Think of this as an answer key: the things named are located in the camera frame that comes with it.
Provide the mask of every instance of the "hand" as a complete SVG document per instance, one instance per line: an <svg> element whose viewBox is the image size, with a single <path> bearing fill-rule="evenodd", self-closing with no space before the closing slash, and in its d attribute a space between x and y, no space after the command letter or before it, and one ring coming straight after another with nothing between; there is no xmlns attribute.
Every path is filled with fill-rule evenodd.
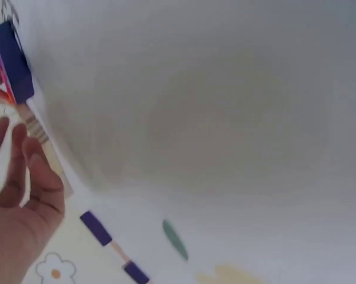
<svg viewBox="0 0 356 284"><path fill-rule="evenodd" d="M8 125L8 118L0 118L0 146ZM26 167L30 171L30 199L19 207ZM28 137L25 125L18 124L12 131L11 160L0 192L0 284L21 283L62 222L64 212L62 181L51 170L37 139Z"/></svg>

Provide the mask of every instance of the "white flower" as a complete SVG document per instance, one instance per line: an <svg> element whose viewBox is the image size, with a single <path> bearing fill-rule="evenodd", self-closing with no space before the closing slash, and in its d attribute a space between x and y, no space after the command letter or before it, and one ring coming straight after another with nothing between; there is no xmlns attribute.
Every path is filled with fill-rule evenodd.
<svg viewBox="0 0 356 284"><path fill-rule="evenodd" d="M42 284L75 284L72 278L75 265L56 253L48 253L45 260L37 264L36 271L42 277Z"/></svg>

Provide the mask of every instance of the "orange flower center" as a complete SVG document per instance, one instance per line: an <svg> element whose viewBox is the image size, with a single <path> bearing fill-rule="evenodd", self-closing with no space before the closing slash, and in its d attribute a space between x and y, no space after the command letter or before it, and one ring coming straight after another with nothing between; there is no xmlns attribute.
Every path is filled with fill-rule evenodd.
<svg viewBox="0 0 356 284"><path fill-rule="evenodd" d="M52 277L53 277L54 279L59 279L59 278L60 278L60 271L57 270L57 269L53 269L53 270L52 270Z"/></svg>

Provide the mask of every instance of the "blue eraser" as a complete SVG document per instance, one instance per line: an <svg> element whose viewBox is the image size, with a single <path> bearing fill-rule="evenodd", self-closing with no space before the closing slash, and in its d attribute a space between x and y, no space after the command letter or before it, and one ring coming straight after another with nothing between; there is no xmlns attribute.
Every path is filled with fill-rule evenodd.
<svg viewBox="0 0 356 284"><path fill-rule="evenodd" d="M137 284L147 284L150 280L134 262L128 262L124 270Z"/></svg>
<svg viewBox="0 0 356 284"><path fill-rule="evenodd" d="M0 73L13 103L21 104L34 95L31 72L11 21L0 24Z"/></svg>
<svg viewBox="0 0 356 284"><path fill-rule="evenodd" d="M112 237L109 235L107 230L90 211L87 211L81 215L81 220L102 246L106 246L112 241Z"/></svg>

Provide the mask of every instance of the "green leaf print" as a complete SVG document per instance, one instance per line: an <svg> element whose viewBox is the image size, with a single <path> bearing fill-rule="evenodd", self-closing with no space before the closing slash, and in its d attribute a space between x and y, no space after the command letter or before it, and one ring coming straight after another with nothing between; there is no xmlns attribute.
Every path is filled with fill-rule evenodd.
<svg viewBox="0 0 356 284"><path fill-rule="evenodd" d="M171 223L167 220L163 221L163 231L165 232L170 243L175 247L178 253L183 257L185 261L188 261L188 253L177 232L174 230Z"/></svg>

